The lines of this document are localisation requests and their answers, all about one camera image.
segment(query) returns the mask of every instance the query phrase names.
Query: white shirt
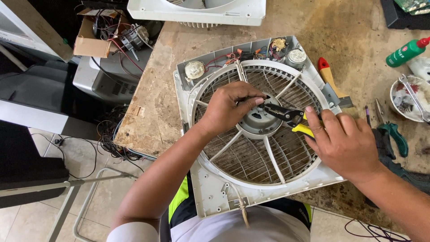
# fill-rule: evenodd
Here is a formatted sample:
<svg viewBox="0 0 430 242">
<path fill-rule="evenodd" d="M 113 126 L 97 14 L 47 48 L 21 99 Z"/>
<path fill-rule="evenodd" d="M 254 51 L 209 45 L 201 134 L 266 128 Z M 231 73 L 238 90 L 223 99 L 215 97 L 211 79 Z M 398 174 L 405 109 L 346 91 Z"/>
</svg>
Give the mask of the white shirt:
<svg viewBox="0 0 430 242">
<path fill-rule="evenodd" d="M 172 242 L 309 242 L 310 232 L 297 218 L 262 206 L 246 209 L 250 229 L 242 212 L 233 211 L 206 219 L 193 217 L 170 230 Z M 157 242 L 154 227 L 143 222 L 126 223 L 115 228 L 107 242 Z"/>
</svg>

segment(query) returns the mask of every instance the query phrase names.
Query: workbench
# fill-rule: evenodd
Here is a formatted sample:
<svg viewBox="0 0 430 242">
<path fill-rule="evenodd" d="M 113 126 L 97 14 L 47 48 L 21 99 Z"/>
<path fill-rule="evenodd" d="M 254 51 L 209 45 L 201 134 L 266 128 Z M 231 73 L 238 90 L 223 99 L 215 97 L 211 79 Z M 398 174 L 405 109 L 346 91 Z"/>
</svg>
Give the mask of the workbench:
<svg viewBox="0 0 430 242">
<path fill-rule="evenodd" d="M 329 62 L 336 85 L 351 95 L 362 117 L 365 117 L 364 106 L 369 106 L 372 126 L 376 127 L 375 98 L 389 110 L 391 85 L 401 73 L 410 73 L 405 65 L 387 67 L 386 56 L 412 39 L 430 36 L 430 31 L 387 29 L 378 0 L 267 0 L 266 19 L 258 27 L 191 28 L 166 22 L 115 143 L 159 156 L 181 137 L 172 75 L 176 64 L 237 44 L 285 35 L 297 37 L 314 65 L 319 57 Z M 402 118 L 391 110 L 388 117 L 399 125 L 409 144 L 409 156 L 401 158 L 397 153 L 395 162 L 412 171 L 430 173 L 430 155 L 421 152 L 430 146 L 427 138 L 430 126 Z M 366 205 L 364 195 L 350 182 L 289 198 L 401 232 L 382 211 Z"/>
</svg>

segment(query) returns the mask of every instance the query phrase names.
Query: green circuit board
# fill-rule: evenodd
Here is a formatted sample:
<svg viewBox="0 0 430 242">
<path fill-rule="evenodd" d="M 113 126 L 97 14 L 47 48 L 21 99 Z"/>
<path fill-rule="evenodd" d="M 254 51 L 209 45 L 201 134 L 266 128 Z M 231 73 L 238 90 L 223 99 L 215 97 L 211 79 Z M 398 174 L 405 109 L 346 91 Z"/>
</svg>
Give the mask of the green circuit board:
<svg viewBox="0 0 430 242">
<path fill-rule="evenodd" d="M 411 15 L 420 15 L 420 14 L 427 14 L 430 13 L 430 6 L 424 7 L 424 8 L 420 8 L 414 11 L 410 11 L 409 12 Z"/>
<path fill-rule="evenodd" d="M 394 0 L 405 12 L 430 6 L 429 0 Z"/>
</svg>

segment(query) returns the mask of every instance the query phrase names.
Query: fingernail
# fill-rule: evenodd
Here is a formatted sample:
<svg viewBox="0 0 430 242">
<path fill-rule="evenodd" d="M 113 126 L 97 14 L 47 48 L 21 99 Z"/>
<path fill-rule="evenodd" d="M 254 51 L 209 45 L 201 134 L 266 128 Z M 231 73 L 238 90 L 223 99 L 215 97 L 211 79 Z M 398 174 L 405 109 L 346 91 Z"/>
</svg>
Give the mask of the fingernail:
<svg viewBox="0 0 430 242">
<path fill-rule="evenodd" d="M 259 98 L 257 98 L 257 99 L 255 100 L 255 103 L 256 103 L 257 105 L 260 105 L 260 104 L 264 103 L 264 99 L 263 99 L 262 97 L 259 97 Z"/>
</svg>

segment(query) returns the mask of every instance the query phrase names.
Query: bowl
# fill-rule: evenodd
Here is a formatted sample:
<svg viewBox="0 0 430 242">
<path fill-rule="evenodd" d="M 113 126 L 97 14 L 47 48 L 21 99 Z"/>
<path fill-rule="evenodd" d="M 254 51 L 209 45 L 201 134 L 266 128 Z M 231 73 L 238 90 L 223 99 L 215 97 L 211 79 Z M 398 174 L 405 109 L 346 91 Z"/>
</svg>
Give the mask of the bowl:
<svg viewBox="0 0 430 242">
<path fill-rule="evenodd" d="M 408 82 L 424 109 L 430 111 L 430 84 L 415 76 L 408 76 Z M 399 81 L 394 82 L 391 86 L 390 100 L 390 108 L 403 117 L 415 122 L 424 122 L 411 95 Z"/>
</svg>

